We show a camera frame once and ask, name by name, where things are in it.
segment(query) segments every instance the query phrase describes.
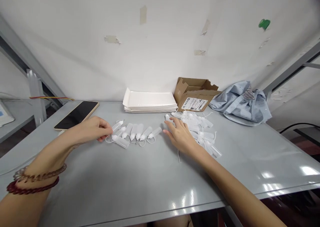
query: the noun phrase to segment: bracelet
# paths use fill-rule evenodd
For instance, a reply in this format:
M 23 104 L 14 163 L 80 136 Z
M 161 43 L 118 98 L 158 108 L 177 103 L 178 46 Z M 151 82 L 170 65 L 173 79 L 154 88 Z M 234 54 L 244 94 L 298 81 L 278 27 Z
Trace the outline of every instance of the bracelet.
M 67 165 L 66 164 L 63 164 L 61 168 L 59 168 L 58 170 L 56 171 L 53 171 L 53 172 L 49 172 L 47 174 L 43 174 L 43 175 L 38 175 L 37 177 L 35 177 L 35 175 L 25 175 L 24 172 L 26 170 L 28 166 L 18 170 L 14 175 L 13 175 L 13 179 L 15 181 L 18 181 L 18 182 L 21 182 L 22 180 L 26 179 L 25 183 L 28 182 L 29 179 L 31 179 L 31 182 L 34 182 L 34 181 L 41 181 L 41 180 L 45 180 L 45 179 L 49 179 L 49 178 L 52 178 L 52 177 L 55 177 L 59 174 L 61 174 L 63 171 L 66 170 L 67 168 Z
M 46 191 L 48 189 L 51 189 L 52 187 L 56 186 L 58 184 L 58 182 L 59 182 L 59 176 L 55 182 L 53 182 L 52 184 L 49 184 L 47 186 L 35 188 L 35 189 L 20 189 L 16 186 L 17 180 L 15 180 L 15 181 L 9 183 L 9 185 L 7 186 L 7 191 L 9 193 L 19 194 L 19 195 L 34 194 L 34 193 L 38 193 L 38 192 L 42 192 L 42 191 Z

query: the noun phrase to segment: forearm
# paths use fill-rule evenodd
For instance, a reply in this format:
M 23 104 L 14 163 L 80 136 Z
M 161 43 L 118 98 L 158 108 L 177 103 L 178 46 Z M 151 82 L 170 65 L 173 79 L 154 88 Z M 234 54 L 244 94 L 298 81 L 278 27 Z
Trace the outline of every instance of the forearm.
M 27 167 L 25 174 L 37 176 L 58 170 L 71 150 L 72 147 L 63 138 L 55 139 L 39 153 Z M 39 188 L 52 184 L 56 179 L 57 176 L 41 181 L 29 180 L 26 183 L 22 180 L 16 186 L 21 189 Z M 37 226 L 49 193 L 50 189 L 29 195 L 7 194 L 0 202 L 0 226 Z
M 198 149 L 194 158 L 218 186 L 241 221 L 249 226 L 285 226 L 271 210 L 203 148 Z

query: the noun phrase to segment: person's lap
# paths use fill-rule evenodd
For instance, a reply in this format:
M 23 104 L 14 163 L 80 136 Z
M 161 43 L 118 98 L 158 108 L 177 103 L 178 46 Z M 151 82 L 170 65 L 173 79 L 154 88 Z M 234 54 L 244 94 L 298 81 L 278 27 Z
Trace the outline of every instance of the person's lap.
M 180 215 L 153 222 L 154 227 L 193 227 L 190 215 Z M 147 227 L 147 223 L 131 225 L 128 227 Z

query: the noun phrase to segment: phone screen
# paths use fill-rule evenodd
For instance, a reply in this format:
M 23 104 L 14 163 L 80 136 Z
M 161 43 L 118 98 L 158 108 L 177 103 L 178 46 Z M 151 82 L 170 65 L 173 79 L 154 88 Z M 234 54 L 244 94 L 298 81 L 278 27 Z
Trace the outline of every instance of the phone screen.
M 70 129 L 73 126 L 81 123 L 97 104 L 98 102 L 91 102 L 91 101 L 81 102 L 71 113 L 69 113 L 63 120 L 61 120 L 61 122 L 58 123 L 54 128 Z

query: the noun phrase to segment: green sticker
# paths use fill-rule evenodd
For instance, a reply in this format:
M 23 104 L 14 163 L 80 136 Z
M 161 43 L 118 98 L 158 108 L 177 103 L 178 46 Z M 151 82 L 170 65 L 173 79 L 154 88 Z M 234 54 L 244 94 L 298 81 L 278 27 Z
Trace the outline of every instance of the green sticker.
M 264 30 L 270 25 L 271 21 L 268 19 L 262 19 L 259 23 L 259 27 L 262 27 Z

